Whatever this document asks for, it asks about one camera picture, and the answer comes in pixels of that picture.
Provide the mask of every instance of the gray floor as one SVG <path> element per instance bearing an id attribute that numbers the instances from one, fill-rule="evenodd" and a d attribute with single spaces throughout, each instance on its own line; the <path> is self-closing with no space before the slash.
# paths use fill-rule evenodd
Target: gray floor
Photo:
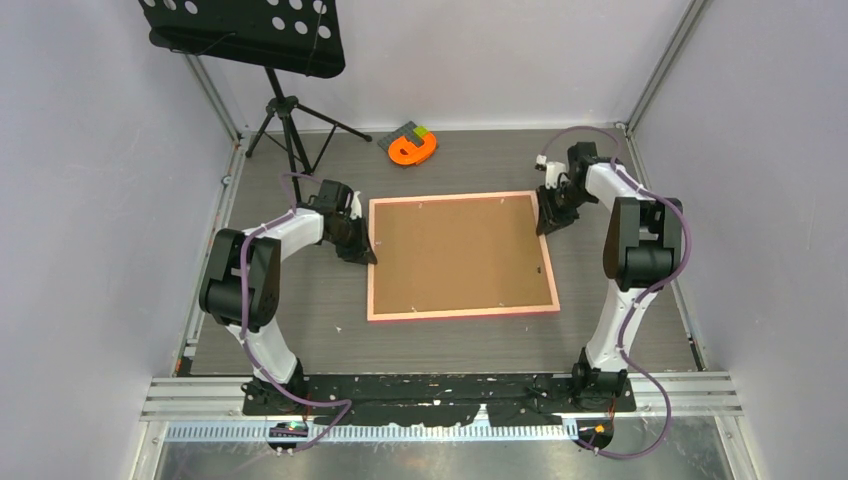
<path id="1" fill-rule="evenodd" d="M 553 133 L 437 132 L 436 154 L 407 169 L 392 164 L 376 143 L 337 134 L 316 176 L 361 190 L 363 205 L 380 197 L 533 190 L 544 181 L 533 168 L 536 155 Z M 323 139 L 303 136 L 313 157 Z M 561 137 L 549 159 L 565 159 L 565 150 L 579 140 L 598 142 L 601 155 L 614 152 L 602 135 L 578 133 Z M 626 147 L 622 160 L 633 172 Z M 287 210 L 278 182 L 287 169 L 282 150 L 263 139 L 244 166 L 230 227 L 256 226 Z M 609 215 L 588 204 L 580 214 L 577 223 L 548 238 L 562 306 L 558 314 L 369 324 L 365 268 L 338 260 L 332 246 L 324 245 L 303 249 L 283 264 L 280 328 L 307 373 L 570 371 L 594 333 L 606 295 L 601 252 Z M 650 371 L 695 369 L 669 289 L 647 311 L 632 356 Z M 192 373 L 250 371 L 235 339 L 207 318 Z"/>

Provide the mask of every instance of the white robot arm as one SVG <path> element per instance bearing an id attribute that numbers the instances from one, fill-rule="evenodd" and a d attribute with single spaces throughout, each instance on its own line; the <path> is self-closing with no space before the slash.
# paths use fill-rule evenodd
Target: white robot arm
<path id="1" fill-rule="evenodd" d="M 617 397 L 627 378 L 628 365 L 621 350 L 629 355 L 642 316 L 657 294 L 640 300 L 620 335 L 625 318 L 646 288 L 670 276 L 679 265 L 682 227 L 661 203 L 619 177 L 617 169 L 624 167 L 598 158 L 594 143 L 569 148 L 567 165 L 539 156 L 536 168 L 545 171 L 545 184 L 536 190 L 538 234 L 547 235 L 573 223 L 580 217 L 577 208 L 585 202 L 600 202 L 610 212 L 603 255 L 609 279 L 606 302 L 572 376 L 578 394 Z M 680 207 L 676 199 L 669 200 Z"/>
<path id="2" fill-rule="evenodd" d="M 362 217 L 359 192 L 353 192 L 347 185 L 325 180 L 317 196 L 311 197 L 308 204 L 290 210 L 285 217 L 287 220 L 277 226 L 258 227 L 264 231 L 250 244 L 247 272 L 240 271 L 239 250 L 247 235 L 257 228 L 219 231 L 213 241 L 200 292 L 201 309 L 224 325 L 242 346 L 249 342 L 249 353 L 256 359 L 255 363 L 263 367 L 254 366 L 254 376 L 260 381 L 273 380 L 280 385 L 297 383 L 298 377 L 302 377 L 300 361 L 286 345 L 275 318 L 280 294 L 280 264 L 301 248 L 323 240 L 333 243 L 336 253 L 345 261 L 377 263 Z M 245 274 L 248 275 L 249 311 L 247 332 L 242 337 L 240 282 L 241 275 Z"/>

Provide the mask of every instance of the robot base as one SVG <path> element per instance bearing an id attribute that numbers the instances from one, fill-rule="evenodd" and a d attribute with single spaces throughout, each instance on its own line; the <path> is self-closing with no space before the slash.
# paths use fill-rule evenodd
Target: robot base
<path id="1" fill-rule="evenodd" d="M 340 425 L 380 426 L 395 423 L 428 427 L 467 425 L 486 405 L 492 426 L 561 424 L 556 414 L 607 413 L 612 397 L 591 402 L 575 401 L 575 382 L 567 375 L 467 374 L 467 375 L 309 375 L 297 367 L 289 382 L 301 398 L 330 401 L 349 398 L 353 407 Z M 302 415 L 307 409 L 293 404 L 273 386 L 257 379 L 246 384 L 252 399 L 244 402 L 247 416 Z M 616 411 L 634 412 L 636 402 L 630 381 L 625 380 L 616 399 Z M 329 423 L 335 408 L 312 408 L 316 424 Z"/>

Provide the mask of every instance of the brown board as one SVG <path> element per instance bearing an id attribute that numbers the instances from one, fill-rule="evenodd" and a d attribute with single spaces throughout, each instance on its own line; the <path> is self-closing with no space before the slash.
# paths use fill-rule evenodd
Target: brown board
<path id="1" fill-rule="evenodd" d="M 532 191 L 371 200 L 368 320 L 558 312 L 537 212 Z"/>

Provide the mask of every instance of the music stand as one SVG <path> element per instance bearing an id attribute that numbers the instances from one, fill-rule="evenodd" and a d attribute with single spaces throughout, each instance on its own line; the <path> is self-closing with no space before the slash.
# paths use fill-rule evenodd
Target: music stand
<path id="1" fill-rule="evenodd" d="M 306 76 L 332 78 L 345 68 L 335 0 L 265 0 L 234 2 L 203 0 L 195 4 L 182 0 L 139 0 L 150 24 L 150 42 L 171 51 L 209 55 L 265 68 L 274 97 L 265 107 L 265 120 L 245 153 L 253 155 L 263 135 L 286 151 L 289 168 L 297 163 L 311 175 L 324 156 L 336 128 L 346 130 L 367 142 L 371 136 L 327 115 L 302 105 L 297 97 L 285 96 L 275 69 Z M 332 125 L 315 163 L 310 164 L 291 112 L 298 109 Z M 266 129 L 274 116 L 283 123 L 285 145 Z M 297 202 L 300 185 L 292 177 Z"/>

